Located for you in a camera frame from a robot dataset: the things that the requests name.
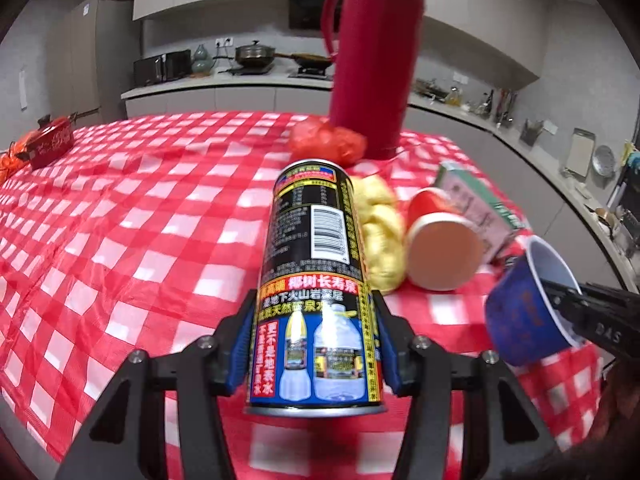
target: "table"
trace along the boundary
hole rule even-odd
[[[195,113],[82,128],[63,158],[41,170],[24,168],[0,188],[0,385],[16,417],[53,458],[62,459],[134,348],[152,356],[180,351],[212,332],[255,286],[271,189],[290,159],[288,129],[304,118]],[[406,206],[446,159],[484,178],[449,139],[413,132],[402,133],[395,159],[363,161],[349,173],[379,172]],[[449,294],[405,283],[386,300],[417,333],[449,351],[477,353],[490,347],[484,300],[499,272],[481,267]],[[582,440],[599,396],[594,347],[516,373],[559,445]],[[460,400],[452,410],[448,478],[460,464]],[[244,391],[220,405],[243,480],[376,480],[394,468],[408,402],[388,392],[387,413],[334,420],[244,415]],[[166,440],[177,479],[170,396]]]

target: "red gift box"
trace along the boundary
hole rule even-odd
[[[59,117],[44,126],[25,147],[29,162],[34,170],[51,164],[68,152],[74,145],[71,120]]]

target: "refrigerator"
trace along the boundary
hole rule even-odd
[[[123,92],[133,88],[140,22],[133,0],[85,0],[47,36],[46,74],[52,118],[78,112],[76,127],[127,117]]]

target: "blue mug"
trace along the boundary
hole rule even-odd
[[[569,267],[542,238],[531,237],[525,253],[487,297],[486,327],[500,357],[514,366],[532,364],[584,339],[556,312],[540,279],[580,292]]]

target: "can label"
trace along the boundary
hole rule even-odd
[[[248,403],[380,405],[380,342],[344,171],[302,161],[276,181],[255,307]]]

